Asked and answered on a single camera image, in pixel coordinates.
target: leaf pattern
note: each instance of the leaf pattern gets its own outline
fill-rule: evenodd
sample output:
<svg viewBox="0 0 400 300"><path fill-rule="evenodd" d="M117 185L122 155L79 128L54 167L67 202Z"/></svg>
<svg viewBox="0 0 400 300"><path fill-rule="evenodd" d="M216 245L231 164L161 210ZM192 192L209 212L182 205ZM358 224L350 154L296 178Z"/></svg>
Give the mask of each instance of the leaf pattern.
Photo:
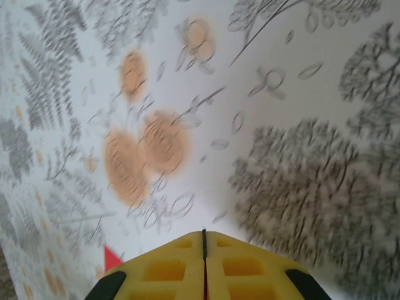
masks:
<svg viewBox="0 0 400 300"><path fill-rule="evenodd" d="M212 149L220 151L226 149L228 145L229 141L226 139L215 139L212 141L210 146Z"/></svg>
<svg viewBox="0 0 400 300"><path fill-rule="evenodd" d="M309 79L313 77L323 66L323 62L319 61L302 70L298 76L299 79Z"/></svg>

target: branch print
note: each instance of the branch print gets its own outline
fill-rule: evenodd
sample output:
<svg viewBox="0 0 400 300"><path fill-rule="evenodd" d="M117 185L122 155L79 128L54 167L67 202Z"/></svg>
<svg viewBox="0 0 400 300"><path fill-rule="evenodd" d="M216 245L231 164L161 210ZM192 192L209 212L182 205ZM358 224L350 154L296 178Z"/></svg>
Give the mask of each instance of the branch print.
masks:
<svg viewBox="0 0 400 300"><path fill-rule="evenodd" d="M329 2L325 0L237 0L234 12L229 17L230 23L227 28L232 32L242 31L244 33L244 44L231 65L274 18L303 2L309 5L309 14L305 20L305 27L309 33L313 33L319 25L318 13L321 13L321 24L329 29L335 23L336 18L339 26L344 26L348 20L355 23L362 16L369 17L380 8L380 0L357 2L354 2L354 0L332 0ZM261 18L264 24L253 34L254 25L258 18Z"/></svg>
<svg viewBox="0 0 400 300"><path fill-rule="evenodd" d="M90 246L100 248L104 244L102 217L96 222L91 222L87 208L82 204L82 192L75 187L70 189L69 186L59 187L54 184L54 189L44 201L52 227L61 232L67 250L74 258L79 257L84 248ZM79 221L65 222L71 218L77 218Z"/></svg>
<svg viewBox="0 0 400 300"><path fill-rule="evenodd" d="M387 245L399 242L400 199L366 172L368 164L328 122L257 128L229 180L251 195L236 206L249 240L310 268L334 264L336 281L353 297L395 295L400 247Z"/></svg>
<svg viewBox="0 0 400 300"><path fill-rule="evenodd" d="M93 29L113 60L128 44L136 41L140 46L153 39L157 17L167 14L167 5L167 0L88 0L86 12L96 21Z"/></svg>
<svg viewBox="0 0 400 300"><path fill-rule="evenodd" d="M141 203L138 207L131 206L127 218L134 219L135 222L140 221L143 229L156 227L158 235L161 229L168 233L174 220L181 219L189 213L193 207L194 198L195 194L185 192L169 206L166 195L152 195L149 201Z"/></svg>

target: gray tree print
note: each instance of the gray tree print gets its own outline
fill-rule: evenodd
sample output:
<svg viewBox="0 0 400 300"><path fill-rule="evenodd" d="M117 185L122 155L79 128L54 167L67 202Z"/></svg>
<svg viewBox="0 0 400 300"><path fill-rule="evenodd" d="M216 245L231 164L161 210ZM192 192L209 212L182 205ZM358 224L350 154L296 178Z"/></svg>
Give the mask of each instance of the gray tree print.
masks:
<svg viewBox="0 0 400 300"><path fill-rule="evenodd" d="M344 66L339 90L345 101L360 99L364 107L347 122L352 133L391 139L400 124L400 32L388 22L371 34Z"/></svg>
<svg viewBox="0 0 400 300"><path fill-rule="evenodd" d="M352 296L395 299L400 198L367 166L328 122L257 128L249 157L236 161L229 180L251 194L236 206L249 240L309 267L334 264L338 283Z"/></svg>
<svg viewBox="0 0 400 300"><path fill-rule="evenodd" d="M22 175L28 175L33 165L33 152L28 135L21 125L17 127L13 120L2 118L0 140L2 149L8 152L12 173L21 182Z"/></svg>
<svg viewBox="0 0 400 300"><path fill-rule="evenodd" d="M71 0L49 0L47 9L35 4L26 11L40 32L19 33L28 54L21 57L26 71L21 79L27 92L29 124L31 129L65 128L65 119L75 123L69 89L71 64L74 58L83 61L76 31L86 30L86 24L80 7Z"/></svg>

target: yellow foam object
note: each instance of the yellow foam object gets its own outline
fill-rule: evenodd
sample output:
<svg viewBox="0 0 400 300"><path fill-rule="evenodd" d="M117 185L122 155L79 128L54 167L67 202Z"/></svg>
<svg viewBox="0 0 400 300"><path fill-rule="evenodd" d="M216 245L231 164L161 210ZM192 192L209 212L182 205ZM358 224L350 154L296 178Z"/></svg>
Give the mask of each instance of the yellow foam object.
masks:
<svg viewBox="0 0 400 300"><path fill-rule="evenodd" d="M303 300L286 276L308 271L288 258L207 232L208 300ZM204 300L202 232L192 232L114 267L127 277L114 300Z"/></svg>

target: gray fern print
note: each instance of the gray fern print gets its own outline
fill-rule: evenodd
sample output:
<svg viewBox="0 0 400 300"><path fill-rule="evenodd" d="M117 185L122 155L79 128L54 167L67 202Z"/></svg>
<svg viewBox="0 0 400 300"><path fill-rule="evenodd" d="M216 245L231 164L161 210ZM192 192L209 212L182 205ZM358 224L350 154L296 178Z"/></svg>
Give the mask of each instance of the gray fern print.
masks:
<svg viewBox="0 0 400 300"><path fill-rule="evenodd" d="M18 127L11 119L0 119L0 140L2 150L7 151L9 165L15 178L22 181L33 166L33 152L28 135L21 125Z"/></svg>
<svg viewBox="0 0 400 300"><path fill-rule="evenodd" d="M165 16L167 5L168 0L89 0L86 12L95 20L93 29L112 60L133 41L152 41L158 14Z"/></svg>
<svg viewBox="0 0 400 300"><path fill-rule="evenodd" d="M0 4L0 67L3 68L5 59L14 58L14 33L11 23L11 10L8 3L3 1ZM3 91L3 80L0 72L0 95Z"/></svg>
<svg viewBox="0 0 400 300"><path fill-rule="evenodd" d="M31 207L22 201L10 207L5 195L0 192L0 208L0 225L5 235L38 261L42 237L33 219Z"/></svg>
<svg viewBox="0 0 400 300"><path fill-rule="evenodd" d="M368 167L328 122L257 128L229 180L251 195L236 206L249 241L310 268L333 264L337 283L356 299L398 299L399 192Z"/></svg>
<svg viewBox="0 0 400 300"><path fill-rule="evenodd" d="M0 192L0 225L5 235L17 243L17 233L13 222L11 221L12 214L7 202L6 196Z"/></svg>
<svg viewBox="0 0 400 300"><path fill-rule="evenodd" d="M76 31L86 30L81 8L71 0L48 0L25 10L39 27L37 32L19 33L28 56L21 56L26 72L22 85L27 96L27 113L31 129L69 128L72 123L71 64L83 61Z"/></svg>

